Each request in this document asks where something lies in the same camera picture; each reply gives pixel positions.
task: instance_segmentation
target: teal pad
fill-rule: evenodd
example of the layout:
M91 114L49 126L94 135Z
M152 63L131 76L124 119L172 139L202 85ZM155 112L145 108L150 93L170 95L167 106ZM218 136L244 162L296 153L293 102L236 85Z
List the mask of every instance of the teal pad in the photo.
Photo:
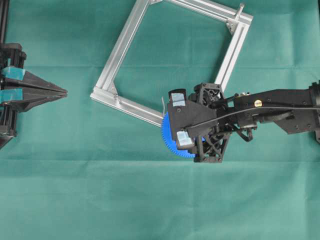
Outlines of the teal pad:
M22 100L23 98L22 88L0 90L0 104L8 101Z
M22 81L24 79L26 70L18 67L8 66L2 69L1 74L8 79L16 79Z

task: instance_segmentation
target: plastic gear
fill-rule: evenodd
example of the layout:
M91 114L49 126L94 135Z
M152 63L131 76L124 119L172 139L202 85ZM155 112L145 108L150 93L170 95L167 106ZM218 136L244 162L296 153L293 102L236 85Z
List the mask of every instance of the plastic gear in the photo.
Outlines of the plastic gear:
M162 138L165 143L165 145L170 149L171 152L174 154L183 157L183 158L194 158L196 155L191 154L188 152L188 150L178 150L176 141L172 140L171 137L171 128L170 128L170 121L169 121L169 115L168 113L165 114L163 120L162 120L162 126L161 126L161 132L162 132Z

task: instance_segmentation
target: wire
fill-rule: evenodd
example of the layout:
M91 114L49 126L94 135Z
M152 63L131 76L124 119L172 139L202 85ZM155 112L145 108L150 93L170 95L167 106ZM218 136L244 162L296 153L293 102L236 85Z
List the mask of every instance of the wire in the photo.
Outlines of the wire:
M212 123L212 122L215 122L215 121L218 121L218 120L221 120L221 119L233 116L233 115L237 115L237 114L241 114L241 113L245 113L245 112L248 112L251 110L257 110L257 109L314 110L315 111L315 110L320 110L320 106L312 106L312 107L310 107L310 106L301 106L301 107L299 107L299 106L260 106L259 107L258 106L258 107L250 107L250 108L242 109L239 111L230 112L228 114L225 114L225 115L222 115L222 116L219 116L214 119L207 120L207 121L203 121L203 122L191 125L191 126L187 126L185 129L188 130L188 129L197 128L197 127L204 125L204 124L209 124L209 123Z

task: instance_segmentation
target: aluminum frame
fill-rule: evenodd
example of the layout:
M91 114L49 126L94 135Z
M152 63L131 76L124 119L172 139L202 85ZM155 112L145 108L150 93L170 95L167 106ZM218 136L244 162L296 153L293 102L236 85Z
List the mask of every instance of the aluminum frame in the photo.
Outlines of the aluminum frame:
M160 2L176 4L226 24L232 39L214 82L221 85L223 91L253 20L253 16L243 13L242 3L233 9L210 0L136 0L90 97L158 127L161 127L163 113L119 96L114 80L148 7Z

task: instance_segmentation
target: green cloth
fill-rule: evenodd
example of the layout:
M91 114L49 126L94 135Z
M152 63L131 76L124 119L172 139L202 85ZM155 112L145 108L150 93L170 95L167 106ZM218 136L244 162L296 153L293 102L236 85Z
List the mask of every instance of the green cloth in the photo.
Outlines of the green cloth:
M238 8L239 0L218 0ZM317 0L245 0L254 16L225 94L306 89L320 79ZM260 124L222 164L173 155L158 127L90 99L135 0L11 0L6 42L68 97L19 115L0 152L3 240L318 240L320 145ZM162 111L168 91L213 81L226 26L150 6L116 78Z

